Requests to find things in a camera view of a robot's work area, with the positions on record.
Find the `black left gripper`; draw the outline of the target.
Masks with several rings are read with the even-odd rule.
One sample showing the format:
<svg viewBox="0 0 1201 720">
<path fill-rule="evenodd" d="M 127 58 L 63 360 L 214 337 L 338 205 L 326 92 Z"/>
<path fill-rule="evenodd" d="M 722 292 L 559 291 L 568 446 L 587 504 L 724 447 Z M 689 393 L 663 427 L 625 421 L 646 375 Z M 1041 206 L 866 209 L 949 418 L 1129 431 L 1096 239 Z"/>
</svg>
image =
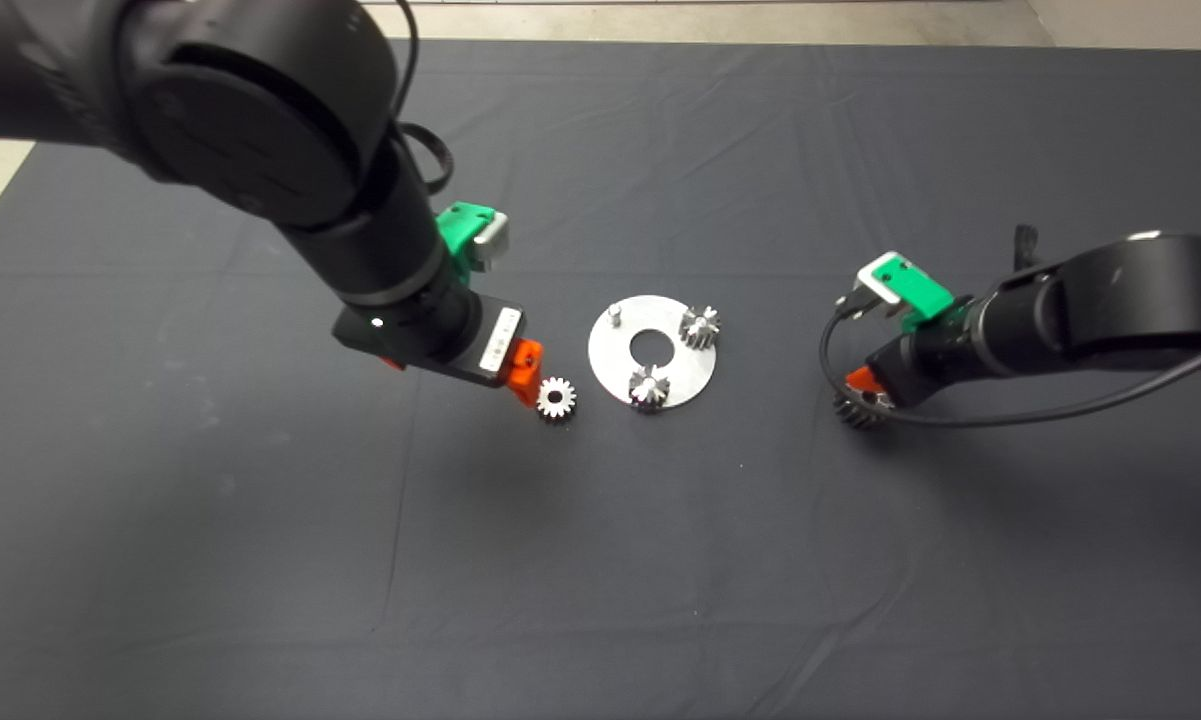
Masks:
<svg viewBox="0 0 1201 720">
<path fill-rule="evenodd" d="M 476 293 L 476 310 L 458 337 L 436 352 L 407 346 L 408 334 L 384 316 L 359 316 L 345 307 L 331 325 L 340 346 L 380 358 L 398 372 L 426 370 L 482 388 L 508 388 L 526 407 L 537 407 L 540 395 L 540 342 L 522 338 L 521 306 Z"/>
</svg>

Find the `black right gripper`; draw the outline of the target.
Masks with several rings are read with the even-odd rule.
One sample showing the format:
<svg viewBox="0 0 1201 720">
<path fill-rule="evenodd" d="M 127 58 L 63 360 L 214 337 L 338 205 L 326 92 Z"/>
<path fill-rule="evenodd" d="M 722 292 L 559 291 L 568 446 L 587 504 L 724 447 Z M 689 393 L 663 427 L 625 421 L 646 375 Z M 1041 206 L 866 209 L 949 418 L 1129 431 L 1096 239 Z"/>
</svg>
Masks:
<svg viewBox="0 0 1201 720">
<path fill-rule="evenodd" d="M 974 301 L 960 300 L 936 319 L 900 334 L 870 354 L 865 366 L 844 376 L 844 384 L 866 395 L 888 395 L 901 409 L 912 409 L 956 384 L 975 382 L 969 314 Z"/>
</svg>

